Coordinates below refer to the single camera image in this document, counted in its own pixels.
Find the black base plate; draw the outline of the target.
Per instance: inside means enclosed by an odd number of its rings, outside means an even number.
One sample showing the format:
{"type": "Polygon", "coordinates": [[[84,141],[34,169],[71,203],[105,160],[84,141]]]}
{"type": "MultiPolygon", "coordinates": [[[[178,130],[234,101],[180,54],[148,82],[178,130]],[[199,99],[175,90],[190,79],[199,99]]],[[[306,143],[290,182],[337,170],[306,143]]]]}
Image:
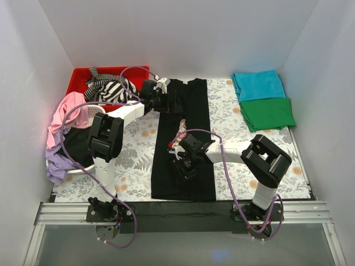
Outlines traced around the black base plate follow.
{"type": "Polygon", "coordinates": [[[123,205],[108,205],[106,207],[89,206],[86,222],[133,222],[133,211],[123,205]]]}
{"type": "MultiPolygon", "coordinates": [[[[251,202],[242,203],[241,210],[249,222],[257,222],[257,221],[264,222],[267,218],[268,211],[269,211],[269,209],[263,210],[251,202]]],[[[242,215],[237,209],[235,204],[232,205],[232,208],[230,210],[230,215],[234,221],[243,221],[242,215]]],[[[282,221],[282,220],[283,217],[281,215],[281,205],[279,203],[275,203],[272,207],[270,221],[272,222],[272,221],[282,221]]]]}

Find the black white striped shirt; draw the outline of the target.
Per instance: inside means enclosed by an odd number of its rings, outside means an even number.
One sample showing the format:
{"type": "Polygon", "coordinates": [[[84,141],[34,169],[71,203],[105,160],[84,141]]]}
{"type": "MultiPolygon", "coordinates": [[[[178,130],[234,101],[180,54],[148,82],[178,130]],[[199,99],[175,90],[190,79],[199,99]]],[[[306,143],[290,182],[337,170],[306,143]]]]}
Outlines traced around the black white striped shirt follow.
{"type": "Polygon", "coordinates": [[[120,78],[119,75],[100,74],[96,67],[90,68],[89,72],[92,78],[85,82],[86,102],[127,103],[136,100],[135,96],[139,95],[136,86],[124,76],[120,78]]]}

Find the floral patterned table mat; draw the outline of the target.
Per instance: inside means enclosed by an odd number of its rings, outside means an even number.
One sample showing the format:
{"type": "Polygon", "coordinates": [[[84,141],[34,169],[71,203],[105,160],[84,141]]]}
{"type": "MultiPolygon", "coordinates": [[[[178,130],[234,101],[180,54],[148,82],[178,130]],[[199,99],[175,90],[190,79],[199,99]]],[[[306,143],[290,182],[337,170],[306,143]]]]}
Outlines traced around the floral patterned table mat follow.
{"type": "MultiPolygon", "coordinates": [[[[194,136],[214,143],[208,150],[213,159],[215,194],[218,200],[250,200],[258,181],[241,159],[255,134],[249,131],[241,113],[233,83],[230,79],[207,81],[210,128],[199,127],[194,136]]],[[[115,162],[114,186],[122,201],[151,201],[151,173],[158,136],[159,113],[151,111],[124,129],[123,148],[115,162]]],[[[262,130],[261,134],[288,154],[290,167],[278,185],[284,200],[309,199],[311,190],[303,173],[293,135],[289,128],[262,130]]]]}

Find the black shirt in basket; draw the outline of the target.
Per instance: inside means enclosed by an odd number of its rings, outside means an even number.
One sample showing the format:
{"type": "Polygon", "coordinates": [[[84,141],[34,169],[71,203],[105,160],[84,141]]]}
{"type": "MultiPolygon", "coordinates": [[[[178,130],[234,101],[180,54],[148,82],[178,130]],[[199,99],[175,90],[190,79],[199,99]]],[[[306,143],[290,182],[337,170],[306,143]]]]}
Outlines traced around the black shirt in basket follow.
{"type": "Polygon", "coordinates": [[[90,127],[84,129],[71,128],[64,134],[64,146],[71,158],[84,168],[94,164],[93,158],[87,147],[90,127]]]}

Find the red plastic bin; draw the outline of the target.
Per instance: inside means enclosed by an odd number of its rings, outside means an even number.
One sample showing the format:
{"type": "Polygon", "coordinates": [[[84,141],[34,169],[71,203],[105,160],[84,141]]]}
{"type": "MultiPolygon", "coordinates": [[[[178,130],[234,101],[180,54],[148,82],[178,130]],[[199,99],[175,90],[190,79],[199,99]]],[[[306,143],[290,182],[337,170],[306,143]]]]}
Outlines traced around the red plastic bin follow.
{"type": "MultiPolygon", "coordinates": [[[[116,67],[96,67],[100,74],[113,74],[119,75],[120,78],[123,76],[131,81],[138,91],[141,90],[143,81],[149,77],[149,68],[147,66],[140,66],[138,68],[127,69],[124,66],[116,67]]],[[[70,102],[71,107],[76,107],[83,103],[91,103],[97,106],[103,107],[106,112],[111,112],[120,108],[119,103],[108,103],[108,102],[86,102],[84,99],[84,92],[87,89],[85,82],[92,78],[89,72],[90,68],[76,68],[73,70],[71,80],[68,85],[67,95],[65,99],[70,102]]]]}

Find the black floral print t shirt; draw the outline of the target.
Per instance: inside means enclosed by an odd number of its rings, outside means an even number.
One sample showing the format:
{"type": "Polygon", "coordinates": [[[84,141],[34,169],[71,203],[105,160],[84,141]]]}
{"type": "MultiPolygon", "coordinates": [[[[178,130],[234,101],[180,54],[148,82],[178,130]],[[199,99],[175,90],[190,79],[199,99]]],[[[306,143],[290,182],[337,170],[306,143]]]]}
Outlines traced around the black floral print t shirt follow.
{"type": "Polygon", "coordinates": [[[207,157],[210,135],[207,81],[173,79],[168,92],[182,111],[160,114],[151,172],[151,197],[215,201],[214,166],[207,157]]]}

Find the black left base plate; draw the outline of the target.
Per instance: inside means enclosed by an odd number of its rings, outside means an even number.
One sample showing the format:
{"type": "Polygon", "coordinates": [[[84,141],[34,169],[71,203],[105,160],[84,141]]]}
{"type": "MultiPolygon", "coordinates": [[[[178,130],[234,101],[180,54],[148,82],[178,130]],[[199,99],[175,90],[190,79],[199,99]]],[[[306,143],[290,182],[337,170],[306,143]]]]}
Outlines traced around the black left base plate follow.
{"type": "Polygon", "coordinates": [[[86,222],[133,222],[133,211],[123,205],[108,205],[106,207],[89,206],[86,222]]]}

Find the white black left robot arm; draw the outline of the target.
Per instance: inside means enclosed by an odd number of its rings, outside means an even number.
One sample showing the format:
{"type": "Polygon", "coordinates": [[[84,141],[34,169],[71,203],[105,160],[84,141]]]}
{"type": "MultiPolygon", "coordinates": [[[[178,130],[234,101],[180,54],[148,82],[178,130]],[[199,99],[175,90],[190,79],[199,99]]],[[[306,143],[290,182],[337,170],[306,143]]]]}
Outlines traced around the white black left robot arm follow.
{"type": "Polygon", "coordinates": [[[115,160],[123,147],[124,127],[143,117],[151,110],[171,111],[174,96],[168,92],[170,79],[145,80],[138,101],[128,101],[122,107],[107,114],[97,113],[88,137],[88,149],[95,165],[95,181],[98,188],[95,198],[103,203],[99,215],[111,222],[117,218],[118,208],[110,203],[116,195],[114,175],[115,160]]]}

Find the white plastic laundry basket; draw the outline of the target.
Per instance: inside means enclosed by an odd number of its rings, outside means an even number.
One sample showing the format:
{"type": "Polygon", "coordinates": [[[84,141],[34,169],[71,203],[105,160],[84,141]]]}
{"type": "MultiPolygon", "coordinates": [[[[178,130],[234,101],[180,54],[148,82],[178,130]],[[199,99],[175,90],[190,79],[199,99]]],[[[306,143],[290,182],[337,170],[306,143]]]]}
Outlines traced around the white plastic laundry basket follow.
{"type": "MultiPolygon", "coordinates": [[[[91,127],[91,125],[93,123],[93,120],[94,120],[95,114],[97,114],[97,113],[103,113],[104,114],[105,113],[105,110],[102,107],[97,106],[97,105],[88,105],[87,108],[88,108],[88,122],[87,122],[87,126],[85,128],[91,127]]],[[[93,164],[93,165],[91,165],[89,167],[86,167],[84,169],[90,172],[90,171],[93,171],[94,168],[95,168],[95,166],[93,164]]],[[[83,171],[81,169],[76,168],[74,170],[68,171],[67,175],[68,174],[82,174],[82,173],[83,173],[83,171]]]]}

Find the aluminium frame rail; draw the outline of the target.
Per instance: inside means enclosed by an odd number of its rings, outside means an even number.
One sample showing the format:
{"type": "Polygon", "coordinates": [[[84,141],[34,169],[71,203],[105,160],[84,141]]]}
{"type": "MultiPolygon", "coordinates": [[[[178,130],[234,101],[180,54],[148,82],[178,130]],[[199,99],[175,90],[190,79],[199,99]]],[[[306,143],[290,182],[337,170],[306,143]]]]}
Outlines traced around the aluminium frame rail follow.
{"type": "MultiPolygon", "coordinates": [[[[133,202],[137,219],[143,218],[227,218],[230,219],[231,201],[197,202],[133,202]]],[[[285,201],[285,223],[332,223],[325,201],[285,201]]],[[[104,224],[88,203],[42,203],[35,224],[104,224]]]]}

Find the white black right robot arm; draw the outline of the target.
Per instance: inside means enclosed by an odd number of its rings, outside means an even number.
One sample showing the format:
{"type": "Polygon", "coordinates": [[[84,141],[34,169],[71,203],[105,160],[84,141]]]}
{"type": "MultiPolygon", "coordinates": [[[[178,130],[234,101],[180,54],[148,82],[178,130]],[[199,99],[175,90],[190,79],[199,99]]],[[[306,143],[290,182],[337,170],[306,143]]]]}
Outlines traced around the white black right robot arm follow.
{"type": "Polygon", "coordinates": [[[223,144],[210,140],[202,142],[187,134],[179,143],[169,143],[168,152],[175,155],[173,166],[188,180],[197,174],[202,164],[220,162],[244,164],[258,181],[251,203],[252,216],[257,220],[271,214],[271,203],[276,190],[288,171],[291,157],[266,136],[257,134],[250,142],[227,141],[223,144]]]}

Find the lavender shirt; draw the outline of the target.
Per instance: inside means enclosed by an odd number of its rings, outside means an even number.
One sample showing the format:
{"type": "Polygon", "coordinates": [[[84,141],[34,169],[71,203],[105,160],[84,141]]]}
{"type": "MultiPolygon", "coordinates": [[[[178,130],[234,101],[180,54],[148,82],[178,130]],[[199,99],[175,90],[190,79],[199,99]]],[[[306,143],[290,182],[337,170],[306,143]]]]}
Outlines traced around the lavender shirt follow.
{"type": "Polygon", "coordinates": [[[45,157],[48,160],[47,177],[51,182],[59,184],[66,178],[68,171],[76,169],[77,166],[64,153],[60,142],[60,132],[56,132],[53,137],[53,146],[45,151],[45,157]]]}

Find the folded blue t shirt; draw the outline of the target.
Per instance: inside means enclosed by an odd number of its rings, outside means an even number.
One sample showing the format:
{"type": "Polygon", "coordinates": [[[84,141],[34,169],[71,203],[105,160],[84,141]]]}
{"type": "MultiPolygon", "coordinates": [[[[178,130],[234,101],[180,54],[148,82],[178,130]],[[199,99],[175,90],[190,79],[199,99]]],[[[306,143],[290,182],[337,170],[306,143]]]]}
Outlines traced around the folded blue t shirt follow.
{"type": "Polygon", "coordinates": [[[286,98],[275,70],[259,73],[233,73],[232,82],[239,102],[286,98]]]}

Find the folded green t shirt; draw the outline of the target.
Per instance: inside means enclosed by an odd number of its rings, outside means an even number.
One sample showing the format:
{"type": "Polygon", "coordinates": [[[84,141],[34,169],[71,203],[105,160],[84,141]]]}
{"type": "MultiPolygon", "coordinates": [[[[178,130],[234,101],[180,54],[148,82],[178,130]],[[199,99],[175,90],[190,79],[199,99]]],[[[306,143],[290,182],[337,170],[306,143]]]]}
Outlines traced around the folded green t shirt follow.
{"type": "Polygon", "coordinates": [[[296,126],[289,98],[243,101],[240,109],[250,132],[296,126]]]}

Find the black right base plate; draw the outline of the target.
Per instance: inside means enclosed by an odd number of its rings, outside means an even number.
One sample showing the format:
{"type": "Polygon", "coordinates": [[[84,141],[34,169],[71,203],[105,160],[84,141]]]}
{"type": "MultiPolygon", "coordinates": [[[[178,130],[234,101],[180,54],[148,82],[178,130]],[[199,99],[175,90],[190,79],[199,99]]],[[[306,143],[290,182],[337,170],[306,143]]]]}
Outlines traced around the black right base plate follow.
{"type": "MultiPolygon", "coordinates": [[[[268,211],[269,211],[269,209],[263,210],[251,202],[242,203],[241,210],[249,222],[257,222],[257,221],[264,222],[267,218],[268,211]]],[[[230,215],[234,221],[243,221],[242,215],[237,209],[235,204],[232,205],[232,208],[230,210],[230,215]]],[[[283,217],[281,215],[281,205],[279,203],[275,203],[272,207],[270,221],[272,222],[272,221],[282,221],[282,220],[283,217]]]]}

